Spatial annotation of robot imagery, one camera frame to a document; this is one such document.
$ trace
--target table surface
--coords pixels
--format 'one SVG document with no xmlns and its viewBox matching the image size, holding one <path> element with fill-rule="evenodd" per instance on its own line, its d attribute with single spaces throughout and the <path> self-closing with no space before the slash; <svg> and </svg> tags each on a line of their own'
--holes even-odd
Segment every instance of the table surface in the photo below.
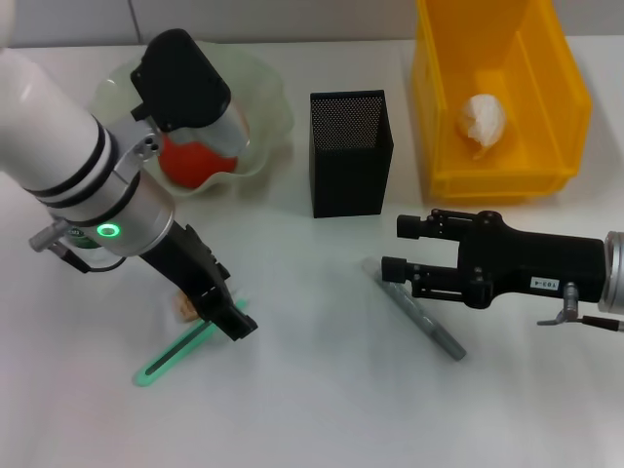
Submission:
<svg viewBox="0 0 624 468">
<path fill-rule="evenodd" d="M 570 38 L 594 97 L 580 175 L 501 210 L 524 230 L 624 230 L 624 37 Z M 178 205 L 251 300 L 259 329 L 197 349 L 149 388 L 131 377 L 183 329 L 176 288 L 139 259 L 80 275 L 27 239 L 44 209 L 0 175 L 0 464 L 15 467 L 620 467 L 618 333 L 538 328 L 561 304 L 424 302 L 468 351 L 453 362 L 362 273 L 373 255 L 451 266 L 456 245 L 400 241 L 417 188 L 411 41 L 241 46 L 283 76 L 292 145 L 260 176 Z M 86 104 L 140 47 L 23 52 Z M 309 94 L 383 89 L 395 140 L 381 216 L 315 220 Z M 584 304 L 594 313 L 595 306 Z"/>
</svg>

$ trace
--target red object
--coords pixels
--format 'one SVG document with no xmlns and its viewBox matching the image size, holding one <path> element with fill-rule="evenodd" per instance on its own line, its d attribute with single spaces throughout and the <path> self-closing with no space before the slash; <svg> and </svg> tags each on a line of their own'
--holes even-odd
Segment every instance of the red object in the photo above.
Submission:
<svg viewBox="0 0 624 468">
<path fill-rule="evenodd" d="M 165 148 L 158 158 L 160 169 L 173 182 L 197 188 L 216 173 L 232 173 L 238 158 L 223 158 L 202 143 L 175 144 L 163 137 Z"/>
</svg>

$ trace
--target wall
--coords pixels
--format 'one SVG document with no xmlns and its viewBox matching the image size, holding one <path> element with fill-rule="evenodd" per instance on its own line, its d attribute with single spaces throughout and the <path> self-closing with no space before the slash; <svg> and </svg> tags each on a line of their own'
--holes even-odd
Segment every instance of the wall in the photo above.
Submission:
<svg viewBox="0 0 624 468">
<path fill-rule="evenodd" d="M 135 44 L 171 27 L 222 42 L 403 39 L 415 18 L 414 0 L 17 2 L 16 47 Z M 622 0 L 554 3 L 568 35 L 624 34 Z"/>
</svg>

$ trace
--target black mesh container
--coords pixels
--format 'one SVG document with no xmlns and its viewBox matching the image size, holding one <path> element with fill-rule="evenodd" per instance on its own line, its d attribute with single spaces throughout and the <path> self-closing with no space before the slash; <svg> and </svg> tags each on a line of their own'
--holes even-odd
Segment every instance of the black mesh container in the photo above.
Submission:
<svg viewBox="0 0 624 468">
<path fill-rule="evenodd" d="M 314 217 L 379 215 L 393 148 L 383 91 L 310 95 Z"/>
</svg>

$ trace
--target translucent bowl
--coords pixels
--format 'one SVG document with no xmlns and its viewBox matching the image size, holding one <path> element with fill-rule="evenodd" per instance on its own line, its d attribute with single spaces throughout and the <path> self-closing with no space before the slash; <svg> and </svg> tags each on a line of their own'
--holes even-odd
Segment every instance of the translucent bowl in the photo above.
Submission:
<svg viewBox="0 0 624 468">
<path fill-rule="evenodd" d="M 233 46 L 197 42 L 232 91 L 250 125 L 250 145 L 239 156 L 233 173 L 211 175 L 195 189 L 171 182 L 161 171 L 157 158 L 145 168 L 173 195 L 185 197 L 206 190 L 216 183 L 256 175 L 266 164 L 271 150 L 282 144 L 293 129 L 293 114 L 284 96 L 279 74 L 257 58 Z M 140 63 L 137 57 L 115 69 L 97 87 L 89 110 L 106 126 L 128 114 L 141 103 L 130 80 L 130 73 Z"/>
</svg>

